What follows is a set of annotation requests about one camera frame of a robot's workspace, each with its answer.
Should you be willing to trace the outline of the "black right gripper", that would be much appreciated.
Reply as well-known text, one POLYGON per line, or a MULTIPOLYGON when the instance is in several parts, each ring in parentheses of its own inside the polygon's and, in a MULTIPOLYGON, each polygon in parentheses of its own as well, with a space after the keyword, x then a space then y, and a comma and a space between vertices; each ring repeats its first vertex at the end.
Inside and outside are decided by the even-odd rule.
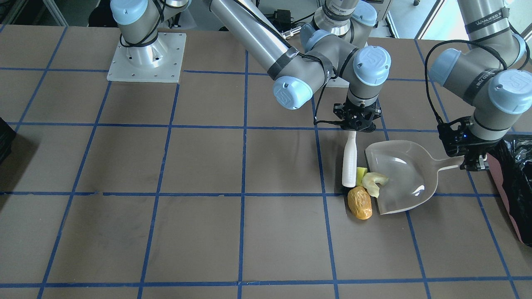
POLYGON ((376 130, 374 120, 382 116, 382 110, 376 103, 370 106, 357 106, 350 102, 344 104, 336 103, 333 109, 334 114, 340 119, 335 122, 343 130, 373 132, 376 130))

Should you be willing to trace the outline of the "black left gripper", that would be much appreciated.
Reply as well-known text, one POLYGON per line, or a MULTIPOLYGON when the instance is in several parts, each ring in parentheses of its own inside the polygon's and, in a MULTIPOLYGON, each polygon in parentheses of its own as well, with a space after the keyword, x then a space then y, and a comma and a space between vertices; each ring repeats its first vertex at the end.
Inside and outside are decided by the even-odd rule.
POLYGON ((461 117, 445 123, 437 117, 439 138, 448 157, 464 156, 460 169, 469 172, 488 170, 487 153, 496 146, 500 138, 485 140, 478 138, 470 130, 473 122, 470 117, 461 117))

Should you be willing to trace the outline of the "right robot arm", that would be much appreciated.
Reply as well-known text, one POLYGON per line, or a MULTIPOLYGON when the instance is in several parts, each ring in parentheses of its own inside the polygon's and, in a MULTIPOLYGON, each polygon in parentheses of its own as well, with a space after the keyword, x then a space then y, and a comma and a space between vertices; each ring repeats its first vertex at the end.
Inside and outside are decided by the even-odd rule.
MULTIPOLYGON (((344 103, 334 105, 343 130, 372 132, 381 117, 376 101, 391 67, 389 53, 367 45, 378 13, 360 0, 327 0, 300 27, 303 50, 292 46, 248 0, 207 0, 212 12, 274 80, 278 103, 294 110, 330 80, 348 83, 344 103)), ((178 83, 185 37, 158 32, 158 26, 183 12, 188 0, 112 0, 110 9, 121 35, 108 80, 178 83)))

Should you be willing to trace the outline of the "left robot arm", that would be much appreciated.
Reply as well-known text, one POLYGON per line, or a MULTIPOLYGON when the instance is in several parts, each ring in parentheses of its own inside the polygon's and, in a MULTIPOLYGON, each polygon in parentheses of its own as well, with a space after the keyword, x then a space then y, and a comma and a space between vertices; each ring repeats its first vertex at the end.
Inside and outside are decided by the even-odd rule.
POLYGON ((431 66, 426 61, 424 79, 475 108, 470 117, 450 123, 433 113, 446 154, 463 157, 461 169, 479 172, 488 168, 486 154, 531 107, 531 73, 511 68, 530 48, 507 21, 501 1, 460 0, 458 6, 473 49, 446 49, 431 66))

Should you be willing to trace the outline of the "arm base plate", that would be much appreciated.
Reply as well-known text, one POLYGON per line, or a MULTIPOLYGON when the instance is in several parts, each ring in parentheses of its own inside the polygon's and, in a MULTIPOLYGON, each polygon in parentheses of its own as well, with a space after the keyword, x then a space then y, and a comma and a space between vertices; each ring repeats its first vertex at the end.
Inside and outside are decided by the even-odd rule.
POLYGON ((178 83, 187 36, 158 33, 145 47, 125 47, 119 42, 110 65, 108 81, 133 83, 178 83))

